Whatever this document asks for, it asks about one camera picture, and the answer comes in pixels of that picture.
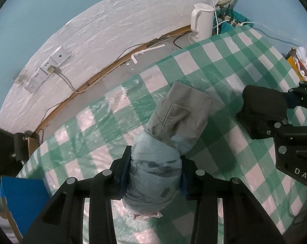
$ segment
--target blue board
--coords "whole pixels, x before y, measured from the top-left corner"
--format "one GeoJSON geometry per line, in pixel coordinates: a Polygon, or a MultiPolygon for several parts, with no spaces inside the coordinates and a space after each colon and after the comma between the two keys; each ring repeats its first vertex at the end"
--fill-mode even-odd
{"type": "Polygon", "coordinates": [[[9,176],[1,177],[0,196],[6,199],[22,236],[50,199],[43,180],[9,176]]]}

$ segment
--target gray floor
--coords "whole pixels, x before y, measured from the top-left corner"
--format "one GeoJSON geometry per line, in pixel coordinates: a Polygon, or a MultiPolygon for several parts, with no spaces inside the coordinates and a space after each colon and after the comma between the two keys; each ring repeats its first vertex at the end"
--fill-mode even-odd
{"type": "MultiPolygon", "coordinates": [[[[172,42],[175,38],[166,40],[158,45],[165,44],[165,47],[154,49],[136,57],[138,63],[132,60],[117,67],[86,92],[79,94],[70,101],[44,128],[44,140],[54,134],[67,120],[76,116],[78,112],[87,107],[90,103],[104,96],[108,91],[114,89],[124,81],[132,78],[135,74],[141,73],[148,65],[169,56],[173,51],[178,50],[172,42]]],[[[180,47],[190,45],[188,34],[176,41],[180,47]]]]}

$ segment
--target gray cloth bundle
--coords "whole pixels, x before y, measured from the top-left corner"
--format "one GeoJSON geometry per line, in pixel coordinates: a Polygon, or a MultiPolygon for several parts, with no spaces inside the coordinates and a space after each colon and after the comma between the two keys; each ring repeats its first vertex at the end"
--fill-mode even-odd
{"type": "Polygon", "coordinates": [[[131,213],[158,213],[172,201],[180,186],[180,156],[197,142],[210,109],[207,94],[173,83],[132,146],[129,185],[123,198],[131,213]]]}

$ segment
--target black mount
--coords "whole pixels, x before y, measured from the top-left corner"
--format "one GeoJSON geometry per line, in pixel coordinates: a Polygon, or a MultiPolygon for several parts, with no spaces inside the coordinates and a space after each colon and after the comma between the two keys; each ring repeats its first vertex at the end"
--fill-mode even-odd
{"type": "Polygon", "coordinates": [[[21,244],[82,244],[85,198],[89,205],[89,243],[116,244],[112,200],[126,192],[131,146],[109,170],[94,178],[78,181],[68,178],[48,201],[23,237],[21,244]]]}
{"type": "MultiPolygon", "coordinates": [[[[90,198],[89,243],[116,244],[111,199],[120,200],[126,192],[131,146],[121,159],[113,161],[92,179],[74,177],[49,200],[21,244],[81,244],[85,197],[90,198]]],[[[224,243],[285,244],[281,234],[239,178],[224,181],[198,170],[194,161],[182,157],[181,189],[187,200],[196,200],[191,244],[216,244],[218,238],[218,198],[223,200],[224,243]]]]}
{"type": "Polygon", "coordinates": [[[288,93],[248,85],[237,119],[251,139],[273,137],[276,168],[307,186],[307,126],[288,123],[287,109],[307,109],[307,82],[288,93]]]}
{"type": "Polygon", "coordinates": [[[197,200],[190,244],[218,242],[218,198],[223,203],[224,244],[285,244],[271,218],[239,178],[216,179],[184,156],[182,164],[182,192],[187,200],[197,200]]]}

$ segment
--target light blue wall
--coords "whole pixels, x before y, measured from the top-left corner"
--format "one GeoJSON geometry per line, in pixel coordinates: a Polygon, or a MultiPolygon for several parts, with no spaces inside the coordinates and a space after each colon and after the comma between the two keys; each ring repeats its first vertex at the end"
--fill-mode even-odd
{"type": "Polygon", "coordinates": [[[0,108],[16,77],[44,42],[70,19],[100,1],[6,1],[0,10],[0,108]]]}
{"type": "MultiPolygon", "coordinates": [[[[0,11],[0,108],[14,79],[41,45],[74,16],[101,0],[8,0],[0,11]]],[[[307,13],[298,0],[238,0],[235,10],[283,35],[307,40],[307,13]]],[[[271,40],[281,53],[291,45],[271,40]]]]}
{"type": "MultiPolygon", "coordinates": [[[[299,46],[307,41],[307,12],[299,0],[238,0],[234,9],[252,22],[275,30],[272,32],[262,25],[254,25],[271,37],[299,46]]],[[[282,54],[287,54],[292,47],[291,44],[268,39],[282,54]]]]}

